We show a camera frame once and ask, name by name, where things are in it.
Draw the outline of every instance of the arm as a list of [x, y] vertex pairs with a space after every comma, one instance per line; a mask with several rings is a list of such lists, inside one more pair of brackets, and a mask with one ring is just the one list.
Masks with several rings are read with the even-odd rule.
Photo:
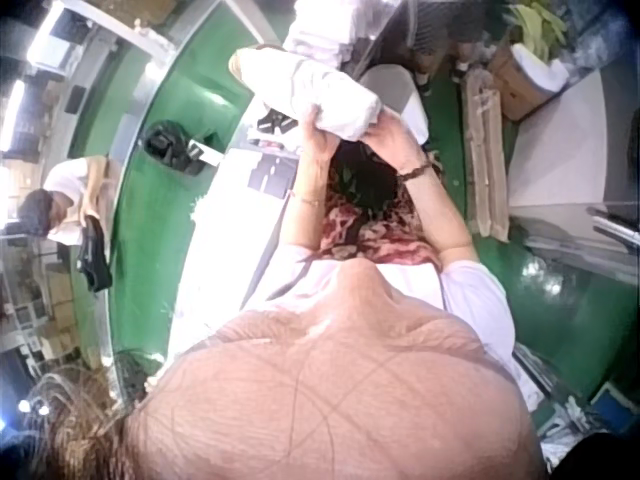
[[324, 201], [331, 158], [340, 140], [315, 128], [317, 108], [301, 122], [303, 154], [282, 221], [280, 243], [317, 251], [322, 240]]
[[[402, 119], [384, 110], [363, 141], [399, 173], [409, 173], [426, 161]], [[438, 251], [443, 267], [458, 260], [478, 261], [462, 216], [432, 169], [406, 182], [425, 237]]]
[[100, 188], [104, 182], [104, 177], [107, 171], [107, 157], [102, 155], [96, 155], [93, 157], [87, 157], [87, 190], [85, 191], [82, 204], [80, 206], [79, 220], [82, 226], [85, 226], [85, 217], [92, 215], [96, 218], [100, 218], [96, 202], [100, 193]]
[[87, 192], [85, 193], [85, 198], [95, 203], [107, 171], [107, 157], [102, 155], [87, 157], [87, 168], [89, 173], [87, 174]]

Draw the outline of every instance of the woman's left hand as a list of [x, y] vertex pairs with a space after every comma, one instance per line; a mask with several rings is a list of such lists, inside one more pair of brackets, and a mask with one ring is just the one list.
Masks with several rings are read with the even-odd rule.
[[314, 105], [300, 122], [303, 156], [319, 163], [329, 163], [338, 149], [340, 138], [316, 127], [320, 107]]
[[80, 225], [82, 225], [83, 227], [87, 226], [87, 216], [89, 215], [100, 220], [100, 215], [98, 214], [98, 207], [96, 206], [96, 203], [91, 198], [85, 196], [82, 199], [80, 211], [78, 212], [78, 220], [80, 221]]

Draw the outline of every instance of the factory floor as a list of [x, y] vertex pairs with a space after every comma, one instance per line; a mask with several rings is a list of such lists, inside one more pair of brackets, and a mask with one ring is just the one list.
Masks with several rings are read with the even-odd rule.
[[[214, 131], [219, 140], [216, 147], [224, 151], [251, 99], [227, 72], [227, 61], [236, 48], [252, 43], [251, 35], [225, 6], [216, 9], [170, 72], [145, 124], [169, 119], [195, 136]], [[135, 50], [123, 50], [117, 57], [83, 115], [74, 144], [76, 155], [109, 150], [127, 99], [144, 70], [146, 59]], [[458, 87], [446, 71], [434, 79], [432, 94], [424, 104], [431, 143], [445, 168], [446, 188], [465, 212], [461, 106]], [[516, 137], [517, 127], [507, 122], [508, 159]], [[195, 178], [181, 176], [140, 152], [131, 159], [112, 239], [114, 286], [109, 308], [116, 351], [166, 351], [172, 308], [193, 233], [190, 215], [212, 178], [210, 170]], [[482, 262], [507, 291], [518, 341], [548, 360], [578, 394], [592, 396], [632, 335], [637, 289], [558, 262], [545, 262], [523, 246], [517, 229], [509, 244], [478, 238], [476, 247]], [[550, 289], [549, 282], [560, 288]], [[91, 299], [78, 279], [74, 286], [80, 330], [89, 344], [94, 341]], [[224, 292], [211, 295], [215, 298]]]

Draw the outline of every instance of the woman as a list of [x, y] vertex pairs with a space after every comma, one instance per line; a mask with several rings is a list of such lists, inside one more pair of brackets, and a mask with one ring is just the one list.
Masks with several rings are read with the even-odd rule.
[[390, 111], [363, 141], [405, 182], [442, 274], [312, 260], [338, 145], [315, 115], [302, 125], [280, 247], [250, 307], [179, 358], [134, 411], [97, 426], [83, 423], [82, 412], [96, 415], [88, 408], [56, 417], [42, 462], [55, 478], [544, 477], [509, 373], [504, 291]]

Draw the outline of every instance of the hand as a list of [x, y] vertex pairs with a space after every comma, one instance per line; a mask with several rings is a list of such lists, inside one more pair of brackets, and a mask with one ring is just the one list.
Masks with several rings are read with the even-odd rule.
[[424, 153], [409, 127], [386, 107], [378, 115], [378, 123], [369, 127], [361, 141], [401, 174], [424, 162]]
[[340, 138], [316, 127], [319, 113], [320, 108], [314, 105], [309, 114], [300, 122], [302, 149], [310, 160], [329, 163], [338, 149]]
[[89, 197], [84, 197], [82, 199], [82, 204], [80, 205], [80, 212], [78, 214], [79, 216], [78, 220], [80, 221], [80, 225], [82, 225], [83, 227], [87, 226], [87, 220], [86, 220], [87, 215], [91, 215], [92, 217], [95, 217], [98, 220], [100, 220], [100, 215], [98, 215], [98, 209], [96, 207], [95, 202], [91, 200]]

